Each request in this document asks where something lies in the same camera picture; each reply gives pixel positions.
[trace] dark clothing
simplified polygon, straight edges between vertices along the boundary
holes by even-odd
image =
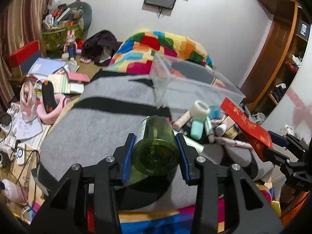
[[[110,63],[110,59],[105,62],[100,62],[100,58],[105,46],[113,50],[111,57],[119,49],[121,43],[117,42],[116,37],[107,30],[100,31],[88,38],[82,45],[82,56],[88,59],[94,60],[95,64],[107,66]]]

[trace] pink notebook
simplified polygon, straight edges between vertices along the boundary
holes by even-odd
[[[75,72],[68,72],[67,77],[69,82],[76,82],[76,83],[89,83],[90,79],[85,74],[79,74]]]

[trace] wooden door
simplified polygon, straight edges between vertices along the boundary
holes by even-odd
[[[290,31],[291,24],[274,18],[258,60],[241,87],[246,95],[245,104],[253,103],[268,83],[284,52]]]

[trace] wooden cabinet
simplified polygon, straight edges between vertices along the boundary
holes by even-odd
[[[246,95],[245,104],[251,104],[251,112],[263,112],[268,116],[277,105],[271,91],[275,85],[290,86],[295,72],[285,62],[292,55],[304,54],[307,41],[296,35],[299,19],[310,24],[296,0],[259,0],[274,14],[272,26],[263,49],[241,91]]]

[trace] clear plastic box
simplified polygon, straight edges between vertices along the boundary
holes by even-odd
[[[191,108],[196,100],[221,105],[227,97],[236,105],[246,97],[226,77],[204,67],[175,57],[155,53],[149,73],[155,88],[157,108]]]

